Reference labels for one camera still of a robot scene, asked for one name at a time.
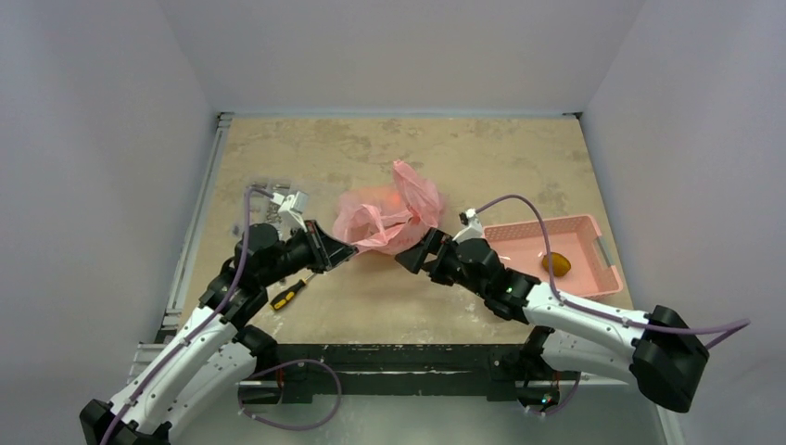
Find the pink plastic bag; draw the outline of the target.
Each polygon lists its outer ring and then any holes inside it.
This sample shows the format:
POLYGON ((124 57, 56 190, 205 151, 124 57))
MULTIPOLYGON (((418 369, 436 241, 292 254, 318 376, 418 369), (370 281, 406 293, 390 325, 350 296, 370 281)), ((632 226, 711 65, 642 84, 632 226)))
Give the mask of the pink plastic bag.
POLYGON ((349 190, 340 195, 332 234, 359 252, 396 255, 437 228, 446 198, 437 185, 409 163, 396 160, 392 182, 349 190))

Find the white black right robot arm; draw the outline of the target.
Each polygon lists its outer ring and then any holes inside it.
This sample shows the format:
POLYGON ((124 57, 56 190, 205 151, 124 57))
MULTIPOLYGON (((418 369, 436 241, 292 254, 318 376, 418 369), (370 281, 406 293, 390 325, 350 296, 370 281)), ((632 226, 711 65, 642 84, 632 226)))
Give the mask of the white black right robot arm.
POLYGON ((672 412, 690 410, 710 354, 676 311, 661 305, 624 310, 555 291, 506 266, 485 239, 456 242, 438 229, 395 260, 434 283, 465 288, 503 320, 544 333, 544 340, 520 353, 528 375, 553 369, 606 376, 636 386, 672 412))

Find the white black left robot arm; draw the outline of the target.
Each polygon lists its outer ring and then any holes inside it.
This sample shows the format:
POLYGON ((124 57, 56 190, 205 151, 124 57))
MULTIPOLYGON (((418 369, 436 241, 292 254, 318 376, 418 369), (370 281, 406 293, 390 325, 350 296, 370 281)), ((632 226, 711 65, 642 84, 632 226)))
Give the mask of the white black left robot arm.
POLYGON ((282 388, 278 344, 250 323, 268 303, 268 287, 302 270, 329 272, 357 253, 314 220, 286 240, 268 223, 247 225, 175 338, 111 400, 82 408, 86 442, 168 444, 197 405, 225 386, 272 375, 282 388))

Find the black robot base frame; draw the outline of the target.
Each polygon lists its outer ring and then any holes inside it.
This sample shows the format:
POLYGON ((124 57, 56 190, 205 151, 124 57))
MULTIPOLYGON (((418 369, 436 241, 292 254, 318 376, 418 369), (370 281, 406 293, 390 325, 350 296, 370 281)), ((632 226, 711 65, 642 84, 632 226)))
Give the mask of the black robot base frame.
POLYGON ((238 396, 249 405, 337 394, 481 397, 546 409, 578 378, 545 363, 549 333, 538 328, 522 344, 277 344, 262 353, 238 396))

